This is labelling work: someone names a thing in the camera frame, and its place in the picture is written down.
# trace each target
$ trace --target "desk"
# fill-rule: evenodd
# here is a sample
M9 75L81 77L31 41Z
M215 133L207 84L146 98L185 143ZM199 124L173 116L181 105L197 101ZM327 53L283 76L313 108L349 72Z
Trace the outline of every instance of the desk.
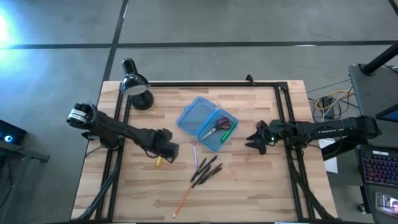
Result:
M296 120L312 121L303 81L288 81ZM115 111L119 82L104 82L98 109L108 115ZM246 137L253 134L256 123L278 119L275 91L269 87L153 87L155 103L146 111L132 109L129 124L137 128L167 128L172 142L180 145L173 164L147 157L131 140L126 140L118 194L114 209L115 222L271 222L296 221L284 145L267 148L262 156L246 147ZM194 172L192 141L195 138L175 124L185 106L203 96L239 119L231 139L217 153L217 163L224 169L205 184L193 189L178 217L172 215L188 187ZM91 142L88 151L98 147ZM215 153L197 144L198 160ZM72 212L78 217L98 193L106 151L90 154L83 165ZM308 181L320 203L336 216L322 154L319 149L305 149L304 161ZM305 211L303 194L300 198ZM107 212L107 201L103 215Z

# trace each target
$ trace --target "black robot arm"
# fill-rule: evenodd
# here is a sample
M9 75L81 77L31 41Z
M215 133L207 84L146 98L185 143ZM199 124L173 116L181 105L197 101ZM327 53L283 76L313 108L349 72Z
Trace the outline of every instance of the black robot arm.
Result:
M121 136L124 136L132 139L149 157L160 156L173 162L178 156L178 144L169 142L173 136L169 130L135 128L110 118L92 104L77 103L70 112L67 122L74 128L89 130L90 132L82 134L85 138L90 140L96 136L102 145L110 149L117 148Z
M260 154L266 153L266 145L273 146L280 140L287 140L292 147L303 149L312 140L335 137L343 139L342 142L335 143L340 144L338 150L340 153L343 153L345 152L344 140L363 143L366 139L375 138L380 134L376 120L367 116L322 123L272 120L267 125L265 122L260 121L257 123L256 128L256 133L247 138L250 142L246 143L246 146L258 149ZM331 155L335 155L327 149L322 151L325 160L329 159L328 157Z

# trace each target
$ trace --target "scissors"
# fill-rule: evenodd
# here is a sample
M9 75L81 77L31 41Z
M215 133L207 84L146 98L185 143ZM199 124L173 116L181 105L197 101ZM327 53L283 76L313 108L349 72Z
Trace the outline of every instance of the scissors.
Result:
M229 128L231 128L231 124L229 123L229 119L227 117L222 117L217 121L216 126L210 130L209 132L207 132L207 134L205 134L201 140L204 140L205 138L207 138L209 135L213 134L214 132L224 129L224 130L228 130Z

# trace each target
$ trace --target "concrete floor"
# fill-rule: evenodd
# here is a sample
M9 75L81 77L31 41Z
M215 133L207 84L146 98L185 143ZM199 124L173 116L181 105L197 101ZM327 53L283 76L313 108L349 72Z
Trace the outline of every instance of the concrete floor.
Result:
M98 100L104 75L123 78L125 57L133 58L149 80L242 80L250 73L256 80L304 80L310 91L347 79L348 65L366 63L388 48L360 41L398 39L392 28L398 16L387 0L129 0L118 40L114 34L122 4L0 0L0 47L21 48L0 49L0 102L7 108L0 119L32 133L32 150L51 154L49 163L29 166L5 223L69 219L87 142L65 120L75 103ZM113 40L357 45L116 50L109 49ZM349 86L345 82L308 96L319 98ZM345 117L356 115L350 108ZM359 188L338 184L331 186L339 217L365 221L356 211Z

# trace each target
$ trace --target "black marker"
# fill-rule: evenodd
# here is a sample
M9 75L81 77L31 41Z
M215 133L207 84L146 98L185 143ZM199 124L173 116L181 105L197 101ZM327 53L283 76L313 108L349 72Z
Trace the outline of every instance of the black marker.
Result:
M215 155L215 156L204 166L204 168L202 168L202 170L205 170L208 166L210 166L210 164L211 164L212 162L214 162L214 161L217 159L217 156L218 156L218 155Z
M205 158L205 159L201 162L200 166L198 167L198 169L197 169L197 170L195 171L195 173L193 174L193 176L192 176L190 182L192 182L193 180L195 180L195 177L196 177L197 175L200 174L200 172L201 172L200 169L201 169L201 167L204 165L204 163L206 162L206 159L207 159L207 158Z
M206 182L206 180L208 180L210 177L213 177L216 173L218 173L220 170L222 170L223 168L221 167L222 164L216 166L216 168L214 168L212 171L210 171L200 182L199 184L203 184L204 182Z
M206 173L210 170L210 166L208 166L205 171L201 174L201 176L197 179L197 181L192 185L192 188L194 188L199 182L202 180L202 178L206 175Z

